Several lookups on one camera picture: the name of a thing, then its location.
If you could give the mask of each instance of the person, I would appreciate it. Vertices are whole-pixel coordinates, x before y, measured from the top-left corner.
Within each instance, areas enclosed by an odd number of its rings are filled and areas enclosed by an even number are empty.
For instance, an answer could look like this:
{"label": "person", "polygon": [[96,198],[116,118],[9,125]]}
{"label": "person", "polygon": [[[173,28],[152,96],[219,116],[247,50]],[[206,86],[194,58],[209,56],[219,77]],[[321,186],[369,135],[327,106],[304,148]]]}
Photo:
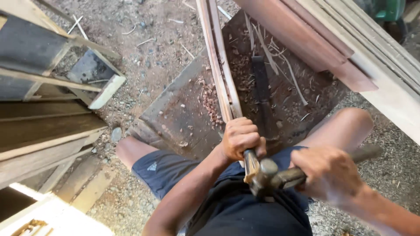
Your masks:
{"label": "person", "polygon": [[345,108],[324,120],[298,145],[270,157],[285,170],[307,175],[296,189],[276,190],[257,201],[237,162],[243,151],[266,154],[265,139],[247,118],[226,124],[221,143],[201,162],[157,150],[133,137],[117,144],[118,158],[161,199],[144,226],[144,236],[312,235],[305,211],[308,197],[360,218],[382,235],[420,235],[420,217],[381,196],[361,180],[347,152],[373,128],[370,114]]}

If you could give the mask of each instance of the hammer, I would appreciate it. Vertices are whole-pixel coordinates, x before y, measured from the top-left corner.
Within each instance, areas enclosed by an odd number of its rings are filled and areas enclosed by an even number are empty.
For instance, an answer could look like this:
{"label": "hammer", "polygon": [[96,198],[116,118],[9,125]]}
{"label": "hammer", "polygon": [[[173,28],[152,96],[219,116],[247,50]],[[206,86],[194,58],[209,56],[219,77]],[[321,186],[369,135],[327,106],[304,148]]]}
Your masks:
{"label": "hammer", "polygon": [[[381,155],[381,148],[377,145],[365,145],[362,148],[349,153],[354,163],[358,164],[365,160]],[[278,171],[277,164],[270,158],[265,158],[259,163],[259,170],[249,181],[249,188],[257,199],[271,194],[274,189],[286,189],[306,181],[305,173],[294,167],[284,171]]]}

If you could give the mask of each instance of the shorts logo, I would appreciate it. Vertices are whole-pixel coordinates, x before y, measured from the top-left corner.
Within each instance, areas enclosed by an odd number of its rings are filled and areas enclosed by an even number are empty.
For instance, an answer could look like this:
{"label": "shorts logo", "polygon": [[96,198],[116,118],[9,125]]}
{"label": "shorts logo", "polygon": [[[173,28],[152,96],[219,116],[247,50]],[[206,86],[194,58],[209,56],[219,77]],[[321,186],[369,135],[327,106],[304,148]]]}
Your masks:
{"label": "shorts logo", "polygon": [[149,166],[149,168],[147,168],[147,170],[156,171],[156,166],[157,166],[157,164],[156,164],[156,162],[155,162],[155,163],[153,163],[151,166]]}

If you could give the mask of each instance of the navy shorts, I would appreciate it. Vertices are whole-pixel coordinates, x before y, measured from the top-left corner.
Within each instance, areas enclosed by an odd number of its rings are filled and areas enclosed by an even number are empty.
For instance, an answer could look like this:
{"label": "navy shorts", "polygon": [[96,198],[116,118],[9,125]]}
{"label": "navy shorts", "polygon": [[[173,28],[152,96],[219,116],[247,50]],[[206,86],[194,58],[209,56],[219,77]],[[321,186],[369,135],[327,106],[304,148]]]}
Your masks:
{"label": "navy shorts", "polygon": [[[293,150],[303,147],[288,147],[273,155],[271,159],[276,162],[279,170],[285,170],[290,165],[290,154]],[[173,152],[158,150],[140,158],[131,168],[131,171],[141,179],[161,200],[178,181],[192,171],[200,161],[182,157]],[[239,162],[231,164],[217,179],[215,186],[231,176],[245,176],[245,169]],[[294,189],[288,189],[286,193],[300,205],[304,210],[307,209],[307,197],[297,193]]]}

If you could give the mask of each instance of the black shirt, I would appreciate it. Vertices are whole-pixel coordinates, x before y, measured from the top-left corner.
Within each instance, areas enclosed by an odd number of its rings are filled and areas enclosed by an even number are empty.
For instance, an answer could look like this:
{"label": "black shirt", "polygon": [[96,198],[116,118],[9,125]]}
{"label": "black shirt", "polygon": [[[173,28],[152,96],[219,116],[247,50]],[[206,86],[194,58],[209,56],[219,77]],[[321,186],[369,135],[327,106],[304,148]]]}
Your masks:
{"label": "black shirt", "polygon": [[242,178],[224,180],[210,191],[187,236],[312,236],[308,216],[288,194],[278,190],[274,202],[259,202]]}

